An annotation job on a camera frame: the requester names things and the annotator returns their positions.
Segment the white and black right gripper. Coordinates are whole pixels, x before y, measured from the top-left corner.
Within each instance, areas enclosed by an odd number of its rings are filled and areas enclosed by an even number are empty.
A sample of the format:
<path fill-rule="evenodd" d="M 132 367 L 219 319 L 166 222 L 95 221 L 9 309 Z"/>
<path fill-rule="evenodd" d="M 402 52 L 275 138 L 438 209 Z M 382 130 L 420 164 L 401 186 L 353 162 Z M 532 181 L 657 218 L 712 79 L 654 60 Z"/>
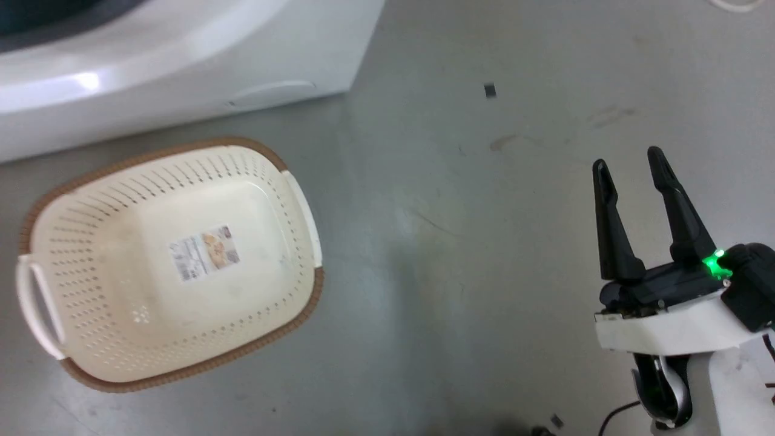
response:
<path fill-rule="evenodd" d="M 604 159 L 595 160 L 601 278 L 618 281 L 601 290 L 604 308 L 595 315 L 601 347 L 678 356 L 720 351 L 770 334 L 775 328 L 775 250 L 748 243 L 716 251 L 662 149 L 649 147 L 647 158 L 667 213 L 670 255 L 686 265 L 666 264 L 645 274 L 618 213 L 618 192 L 608 165 Z"/>

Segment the white washing machine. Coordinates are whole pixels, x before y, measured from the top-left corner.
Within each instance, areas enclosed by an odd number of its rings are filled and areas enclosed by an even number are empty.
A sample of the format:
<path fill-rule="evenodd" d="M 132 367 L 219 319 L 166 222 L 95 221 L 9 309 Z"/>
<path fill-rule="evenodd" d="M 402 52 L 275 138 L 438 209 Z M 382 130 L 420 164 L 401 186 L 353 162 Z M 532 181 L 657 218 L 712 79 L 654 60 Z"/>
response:
<path fill-rule="evenodd" d="M 349 91 L 386 0 L 0 0 L 0 164 Z"/>

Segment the cream perforated laundry basket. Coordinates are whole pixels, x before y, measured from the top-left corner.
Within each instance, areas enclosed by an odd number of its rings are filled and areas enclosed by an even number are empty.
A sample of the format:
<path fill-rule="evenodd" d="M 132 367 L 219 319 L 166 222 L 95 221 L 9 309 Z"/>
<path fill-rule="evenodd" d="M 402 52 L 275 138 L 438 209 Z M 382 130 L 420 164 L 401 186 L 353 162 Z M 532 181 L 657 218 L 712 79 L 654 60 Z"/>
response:
<path fill-rule="evenodd" d="M 229 226 L 240 264 L 183 283 L 167 246 Z M 215 369 L 299 328 L 322 296 L 317 227 L 282 158 L 240 136 L 89 172 L 42 196 L 16 293 L 74 379 L 124 394 Z"/>

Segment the paper label sticker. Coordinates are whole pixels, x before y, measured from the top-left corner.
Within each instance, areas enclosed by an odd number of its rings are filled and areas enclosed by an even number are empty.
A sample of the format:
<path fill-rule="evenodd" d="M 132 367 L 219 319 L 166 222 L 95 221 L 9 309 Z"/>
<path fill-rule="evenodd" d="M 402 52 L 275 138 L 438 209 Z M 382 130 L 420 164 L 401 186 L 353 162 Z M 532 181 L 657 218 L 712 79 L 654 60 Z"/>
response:
<path fill-rule="evenodd" d="M 169 243 L 167 248 L 183 283 L 202 280 L 241 262 L 227 225 L 184 237 Z"/>

